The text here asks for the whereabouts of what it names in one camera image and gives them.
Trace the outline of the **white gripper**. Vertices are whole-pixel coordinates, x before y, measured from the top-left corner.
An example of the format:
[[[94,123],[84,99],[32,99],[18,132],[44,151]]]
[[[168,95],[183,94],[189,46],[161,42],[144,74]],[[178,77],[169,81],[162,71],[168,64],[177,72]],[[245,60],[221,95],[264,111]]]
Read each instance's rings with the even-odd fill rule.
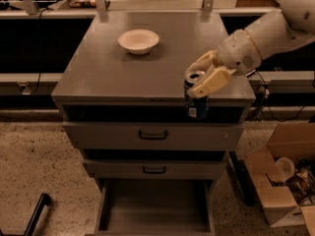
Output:
[[[185,76],[203,72],[197,82],[188,89],[192,98],[202,98],[228,85],[233,75],[246,75],[262,63],[257,47],[243,29],[229,35],[218,47],[193,62]]]

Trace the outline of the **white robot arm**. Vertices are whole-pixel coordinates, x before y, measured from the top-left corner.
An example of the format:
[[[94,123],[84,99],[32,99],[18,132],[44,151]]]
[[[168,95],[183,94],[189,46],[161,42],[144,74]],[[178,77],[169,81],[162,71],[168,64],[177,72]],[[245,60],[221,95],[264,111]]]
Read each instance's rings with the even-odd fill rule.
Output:
[[[188,95],[208,96],[224,88],[233,76],[257,69],[264,60],[312,43],[314,35],[315,0],[281,0],[278,9],[236,30],[185,71],[187,76],[201,75]]]

